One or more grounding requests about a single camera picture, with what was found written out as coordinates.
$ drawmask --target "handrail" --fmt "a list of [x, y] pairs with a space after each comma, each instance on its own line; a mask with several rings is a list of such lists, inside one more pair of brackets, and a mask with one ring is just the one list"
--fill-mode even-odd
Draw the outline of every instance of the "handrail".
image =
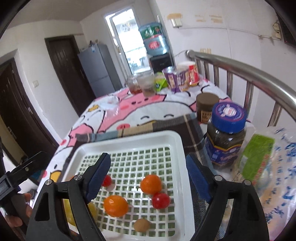
[[187, 50], [185, 52], [187, 58], [196, 61], [198, 72], [201, 74], [201, 63], [204, 62], [206, 77], [209, 78], [209, 66], [214, 66], [214, 82], [219, 87], [219, 71], [217, 67], [227, 71], [227, 95], [232, 97], [233, 74], [247, 81], [246, 95], [244, 100], [244, 109], [249, 114], [251, 101], [253, 97], [253, 88], [256, 86], [268, 96], [274, 99], [274, 109], [269, 120], [268, 126], [275, 126], [284, 108], [287, 113], [296, 122], [296, 91], [284, 84], [272, 75], [257, 69], [248, 64], [244, 64], [237, 60], [225, 58], [218, 55], [195, 52]]

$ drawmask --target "brown ball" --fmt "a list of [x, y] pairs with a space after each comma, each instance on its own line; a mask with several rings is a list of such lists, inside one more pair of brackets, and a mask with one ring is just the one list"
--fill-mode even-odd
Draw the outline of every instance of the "brown ball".
[[150, 222], [146, 219], [138, 219], [133, 225], [136, 232], [145, 233], [150, 228]]

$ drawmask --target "refrigerator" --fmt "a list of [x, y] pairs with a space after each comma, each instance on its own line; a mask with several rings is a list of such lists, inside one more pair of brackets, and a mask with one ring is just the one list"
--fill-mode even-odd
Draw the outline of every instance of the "refrigerator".
[[94, 44], [78, 57], [97, 98], [122, 88], [107, 45]]

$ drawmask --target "white plastic basket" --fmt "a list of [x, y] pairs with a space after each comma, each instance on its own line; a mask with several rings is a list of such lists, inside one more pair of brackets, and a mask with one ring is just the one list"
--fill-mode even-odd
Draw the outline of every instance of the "white plastic basket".
[[[132, 137], [84, 144], [69, 163], [63, 181], [83, 174], [103, 153], [111, 155], [109, 175], [115, 187], [101, 188], [92, 202], [99, 208], [97, 224], [107, 240], [190, 240], [194, 234], [194, 216], [188, 172], [182, 140], [174, 131], [161, 131]], [[144, 194], [140, 181], [148, 174], [158, 175], [162, 192], [171, 198], [170, 205], [157, 210]], [[129, 203], [128, 213], [114, 218], [104, 211], [107, 196], [120, 195]], [[134, 222], [144, 218], [151, 222], [146, 233], [137, 233]]]

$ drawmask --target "human hand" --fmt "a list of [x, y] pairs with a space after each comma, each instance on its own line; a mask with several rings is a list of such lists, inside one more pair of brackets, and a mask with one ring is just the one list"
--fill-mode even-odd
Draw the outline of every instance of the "human hand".
[[[29, 202], [31, 200], [31, 194], [30, 193], [24, 193], [26, 202]], [[26, 215], [30, 217], [32, 214], [32, 208], [27, 204], [26, 207]], [[10, 227], [20, 227], [22, 226], [22, 220], [19, 217], [14, 216], [5, 216], [6, 222], [9, 224]]]

